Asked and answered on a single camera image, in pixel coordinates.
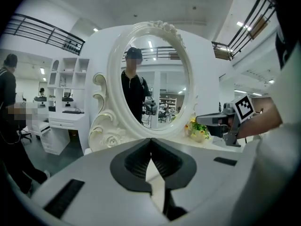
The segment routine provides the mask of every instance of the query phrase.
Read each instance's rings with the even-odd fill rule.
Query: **black jacket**
[[[142,108],[146,96],[151,96],[146,80],[144,78],[141,84],[139,76],[136,75],[129,79],[123,71],[121,74],[121,82],[123,93],[133,116],[141,123]]]
[[[7,106],[16,102],[16,79],[6,68],[0,69],[0,129],[7,129],[9,126]]]

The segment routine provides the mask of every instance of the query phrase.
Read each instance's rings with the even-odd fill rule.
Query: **office desk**
[[[56,148],[57,153],[61,153],[62,150],[70,142],[68,130],[77,130],[79,134],[79,141],[81,148],[84,151],[89,148],[88,136],[89,136],[89,117],[87,114],[68,114],[62,112],[49,112],[49,125],[54,135],[53,138],[57,138],[59,145]]]

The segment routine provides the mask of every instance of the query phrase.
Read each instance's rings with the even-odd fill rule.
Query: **ornate white mirror frame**
[[[166,40],[178,53],[188,77],[183,106],[173,123],[163,130],[152,130],[142,126],[132,115],[127,106],[121,85],[121,61],[126,47],[136,38],[154,35]],[[89,146],[92,151],[105,149],[121,143],[147,138],[172,138],[183,130],[184,125],[194,112],[196,90],[193,71],[183,40],[172,24],[143,22],[135,24],[119,35],[109,56],[107,78],[97,73],[93,83],[100,85],[101,90],[93,94],[98,100],[98,115],[92,123],[89,133]]]

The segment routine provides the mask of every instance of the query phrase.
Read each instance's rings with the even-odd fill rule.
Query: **cap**
[[[126,56],[126,58],[128,58],[128,57],[129,57],[129,58],[133,58],[133,59],[143,59],[141,49],[131,47],[131,48],[127,51],[127,56]]]
[[[17,67],[18,57],[14,54],[9,54],[4,60],[4,65],[8,67]]]

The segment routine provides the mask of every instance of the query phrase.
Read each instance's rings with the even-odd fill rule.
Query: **bookshelf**
[[[85,96],[86,74],[90,60],[85,58],[54,59],[48,79],[49,105],[61,107],[64,89],[72,89],[73,99],[77,101],[77,108],[83,108],[82,98]]]
[[[170,113],[172,115],[175,115],[177,99],[160,98],[160,100],[159,100],[159,108],[163,109],[165,104],[168,104]]]

